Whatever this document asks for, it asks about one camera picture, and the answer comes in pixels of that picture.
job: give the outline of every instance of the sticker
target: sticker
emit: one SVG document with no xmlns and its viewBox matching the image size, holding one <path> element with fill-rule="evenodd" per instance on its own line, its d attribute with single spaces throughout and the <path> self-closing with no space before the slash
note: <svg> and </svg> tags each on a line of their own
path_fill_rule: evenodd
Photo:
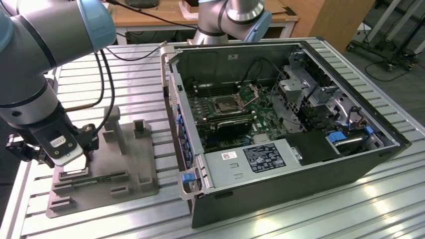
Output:
<svg viewBox="0 0 425 239">
<path fill-rule="evenodd" d="M 221 157 L 222 157 L 222 160 L 227 160 L 227 159 L 231 159 L 231 158 L 237 158 L 237 155 L 235 155 L 235 152 L 233 151 L 233 152 L 222 153 Z"/>
<path fill-rule="evenodd" d="M 53 148 L 59 147 L 63 143 L 66 143 L 66 139 L 62 135 L 50 141 Z"/>
<path fill-rule="evenodd" d="M 243 149 L 254 173 L 286 166 L 274 143 Z"/>
</svg>

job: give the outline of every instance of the white label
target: white label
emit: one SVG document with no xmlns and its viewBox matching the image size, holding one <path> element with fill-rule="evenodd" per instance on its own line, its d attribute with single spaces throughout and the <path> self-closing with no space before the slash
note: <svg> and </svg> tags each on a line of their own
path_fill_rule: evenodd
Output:
<svg viewBox="0 0 425 239">
<path fill-rule="evenodd" d="M 53 148 L 59 147 L 63 143 L 66 143 L 66 139 L 62 135 L 50 141 Z"/>
<path fill-rule="evenodd" d="M 237 158 L 237 155 L 235 155 L 235 152 L 233 151 L 233 152 L 222 153 L 221 157 L 222 157 L 222 160 L 227 160 L 231 158 Z"/>
</svg>

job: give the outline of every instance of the blue latch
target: blue latch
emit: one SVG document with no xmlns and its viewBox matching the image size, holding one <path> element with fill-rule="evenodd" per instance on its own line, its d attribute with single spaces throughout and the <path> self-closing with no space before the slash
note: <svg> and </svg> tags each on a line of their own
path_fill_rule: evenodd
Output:
<svg viewBox="0 0 425 239">
<path fill-rule="evenodd" d="M 177 115 L 175 123 L 179 123 L 181 114 Z"/>
<path fill-rule="evenodd" d="M 195 181 L 194 173 L 185 173 L 181 175 L 182 183 L 190 183 Z"/>
<path fill-rule="evenodd" d="M 370 128 L 370 126 L 367 126 L 367 127 L 365 128 L 365 130 L 366 130 L 367 135 L 371 135 L 371 134 L 373 134 L 373 129 Z"/>
<path fill-rule="evenodd" d="M 343 133 L 339 132 L 339 131 L 331 132 L 329 134 L 329 140 L 330 140 L 331 143 L 338 142 L 341 140 L 345 140 L 345 139 L 346 139 L 346 137 L 345 137 Z"/>
</svg>

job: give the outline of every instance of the aluminum extrusion table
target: aluminum extrusion table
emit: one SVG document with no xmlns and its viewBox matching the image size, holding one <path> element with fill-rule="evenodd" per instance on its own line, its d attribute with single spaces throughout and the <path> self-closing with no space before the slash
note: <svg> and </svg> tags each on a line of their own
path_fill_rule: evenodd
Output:
<svg viewBox="0 0 425 239">
<path fill-rule="evenodd" d="M 413 142 L 391 161 L 355 183 L 270 207 L 206 227 L 190 228 L 187 204 L 177 189 L 177 163 L 161 93 L 158 53 L 137 62 L 107 54 L 121 123 L 145 119 L 151 125 L 159 193 L 54 219 L 46 218 L 51 170 L 21 163 L 0 231 L 0 238 L 418 238 L 425 236 L 425 129 L 389 99 L 330 45 L 305 38 L 395 128 Z M 115 46 L 121 57 L 139 57 L 155 44 Z M 94 56 L 55 72 L 58 99 L 65 107 L 91 102 L 99 93 Z M 77 126 L 101 121 L 102 107 L 69 113 Z"/>
</svg>

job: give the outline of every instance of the wooden cabinet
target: wooden cabinet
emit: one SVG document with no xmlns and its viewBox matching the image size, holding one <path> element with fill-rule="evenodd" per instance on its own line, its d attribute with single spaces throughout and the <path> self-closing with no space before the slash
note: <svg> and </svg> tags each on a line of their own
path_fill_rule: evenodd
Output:
<svg viewBox="0 0 425 239">
<path fill-rule="evenodd" d="M 321 36 L 343 52 L 374 0 L 279 0 L 299 17 L 290 37 Z"/>
</svg>

